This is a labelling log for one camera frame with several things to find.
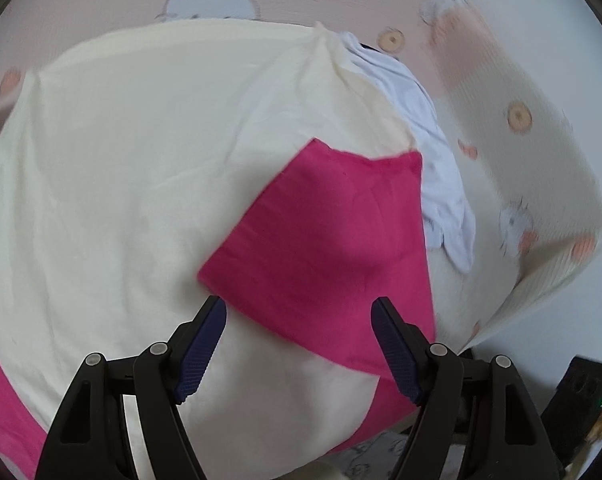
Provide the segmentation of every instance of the silver screw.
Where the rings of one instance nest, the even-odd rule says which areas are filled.
[[[444,345],[441,345],[441,343],[434,343],[430,347],[430,352],[436,356],[443,357],[447,354],[447,348]]]
[[[501,368],[510,368],[512,365],[512,361],[510,361],[510,358],[506,357],[505,355],[498,355],[496,361],[497,365]]]
[[[94,366],[100,363],[100,355],[99,354],[90,354],[85,358],[85,364],[88,366]]]
[[[168,346],[165,343],[154,343],[150,346],[150,354],[163,355],[168,351]]]

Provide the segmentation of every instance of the magenta cloth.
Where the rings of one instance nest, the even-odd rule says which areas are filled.
[[[18,398],[0,366],[0,453],[34,478],[46,432]]]
[[[414,409],[396,395],[370,324],[372,302],[388,296],[406,322],[434,337],[421,169],[418,152],[370,160],[314,139],[198,274],[279,336],[381,377],[358,442]]]

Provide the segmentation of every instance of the blue gripper pad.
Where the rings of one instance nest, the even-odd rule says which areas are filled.
[[[178,383],[174,388],[174,397],[178,404],[184,402],[188,396],[198,390],[203,374],[206,373],[207,365],[225,328],[226,318],[225,301],[218,299],[181,361]]]
[[[394,313],[396,314],[394,317],[400,319],[399,314],[396,311]],[[374,335],[383,351],[399,391],[418,405],[422,399],[423,390],[418,384],[416,359],[401,335],[395,319],[392,319],[388,307],[381,298],[372,304],[371,319]]]

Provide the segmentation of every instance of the pink fabric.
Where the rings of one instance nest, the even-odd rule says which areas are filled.
[[[406,322],[434,337],[421,168],[417,152],[369,160],[312,140],[198,274],[272,332],[382,378],[349,444],[414,409],[398,394],[374,337],[372,302],[388,296]]]
[[[46,432],[34,420],[0,366],[0,453],[27,478],[34,478]]]

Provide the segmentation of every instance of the cream fabric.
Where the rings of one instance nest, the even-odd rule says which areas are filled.
[[[87,354],[137,354],[194,316],[194,274],[313,137],[414,145],[320,25],[123,30],[27,75],[0,135],[0,364],[44,428]],[[210,480],[267,480],[347,439],[376,381],[230,309],[180,412]]]

